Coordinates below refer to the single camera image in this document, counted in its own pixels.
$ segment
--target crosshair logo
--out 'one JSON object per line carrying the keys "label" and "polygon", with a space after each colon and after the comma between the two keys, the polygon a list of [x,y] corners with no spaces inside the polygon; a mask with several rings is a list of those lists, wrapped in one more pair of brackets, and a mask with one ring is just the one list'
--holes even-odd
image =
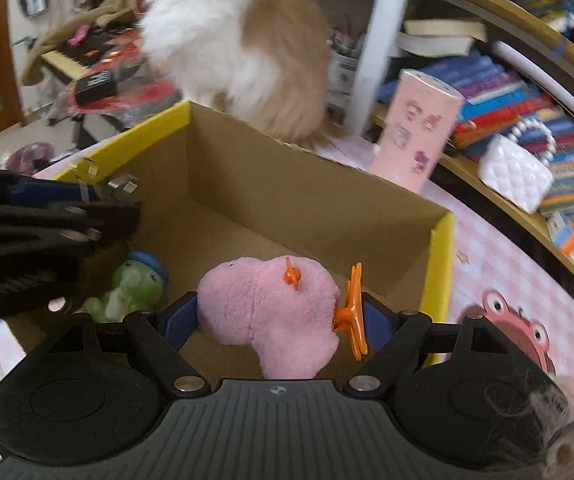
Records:
{"label": "crosshair logo", "polygon": [[287,388],[278,385],[278,386],[272,386],[271,388],[269,388],[269,391],[272,392],[276,397],[279,397],[283,393],[287,392]]}

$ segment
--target green frog toy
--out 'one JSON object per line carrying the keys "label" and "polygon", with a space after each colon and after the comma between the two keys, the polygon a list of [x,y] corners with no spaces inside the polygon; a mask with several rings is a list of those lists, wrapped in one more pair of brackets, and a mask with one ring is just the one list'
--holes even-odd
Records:
{"label": "green frog toy", "polygon": [[160,260],[145,251],[133,251],[112,277],[113,290],[102,300],[87,298],[81,311],[96,323],[120,322],[137,310],[152,310],[160,301],[169,275]]}

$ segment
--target purple book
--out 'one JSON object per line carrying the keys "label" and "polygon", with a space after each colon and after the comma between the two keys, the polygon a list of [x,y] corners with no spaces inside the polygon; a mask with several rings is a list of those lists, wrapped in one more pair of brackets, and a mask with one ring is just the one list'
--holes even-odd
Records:
{"label": "purple book", "polygon": [[520,77],[515,72],[503,72],[484,81],[479,81],[477,83],[458,88],[458,91],[465,99],[470,99],[482,92],[488,92],[490,90],[500,88],[501,86],[517,83],[519,81]]}

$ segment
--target fluffy toy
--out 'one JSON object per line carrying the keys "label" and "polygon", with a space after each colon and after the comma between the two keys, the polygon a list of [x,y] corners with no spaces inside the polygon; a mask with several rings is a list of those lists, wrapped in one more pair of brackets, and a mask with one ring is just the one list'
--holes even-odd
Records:
{"label": "fluffy toy", "polygon": [[114,271],[113,290],[102,300],[87,298],[81,310],[90,313],[96,323],[122,321],[137,310],[151,310],[162,298],[167,280],[167,271],[156,256],[133,251]]}
{"label": "fluffy toy", "polygon": [[361,266],[348,283],[348,308],[325,268],[308,258],[239,258],[210,270],[198,285],[200,328],[222,344],[250,344],[267,379],[313,378],[350,334],[354,356],[367,353],[360,302]]}

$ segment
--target white quilted handbag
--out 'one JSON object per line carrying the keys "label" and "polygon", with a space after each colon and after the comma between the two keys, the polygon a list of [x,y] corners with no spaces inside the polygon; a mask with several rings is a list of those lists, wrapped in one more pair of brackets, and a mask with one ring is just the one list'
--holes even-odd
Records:
{"label": "white quilted handbag", "polygon": [[[540,160],[517,144],[523,132],[533,128],[547,138],[548,147]],[[478,164],[478,176],[491,189],[531,214],[553,184],[548,164],[555,152],[556,140],[551,130],[541,121],[526,119],[518,122],[508,137],[494,136]]]}

